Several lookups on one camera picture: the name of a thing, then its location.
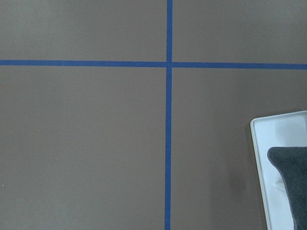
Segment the dark grey cloth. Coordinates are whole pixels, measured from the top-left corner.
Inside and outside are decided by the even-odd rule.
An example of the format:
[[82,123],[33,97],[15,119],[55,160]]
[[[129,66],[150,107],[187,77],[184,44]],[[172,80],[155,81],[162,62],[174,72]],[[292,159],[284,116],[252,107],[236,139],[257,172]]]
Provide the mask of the dark grey cloth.
[[295,230],[307,228],[307,148],[271,147],[268,160],[280,173]]

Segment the white rectangular plastic tray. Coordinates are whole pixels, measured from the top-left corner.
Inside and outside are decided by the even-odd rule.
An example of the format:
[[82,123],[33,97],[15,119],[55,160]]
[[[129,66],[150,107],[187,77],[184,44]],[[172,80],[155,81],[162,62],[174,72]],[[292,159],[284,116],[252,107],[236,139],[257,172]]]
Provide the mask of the white rectangular plastic tray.
[[299,111],[255,118],[250,123],[267,228],[292,230],[293,217],[282,177],[267,152],[272,147],[305,147],[307,113]]

